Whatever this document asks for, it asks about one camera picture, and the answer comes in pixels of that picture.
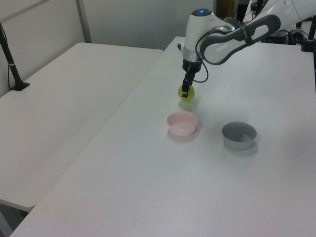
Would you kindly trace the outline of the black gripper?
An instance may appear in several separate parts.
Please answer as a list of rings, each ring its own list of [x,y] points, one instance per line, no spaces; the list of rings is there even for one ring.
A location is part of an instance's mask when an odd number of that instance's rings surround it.
[[[185,77],[182,84],[182,97],[188,98],[189,91],[194,90],[193,83],[196,73],[201,70],[202,62],[191,62],[183,59],[182,68],[185,71]]]

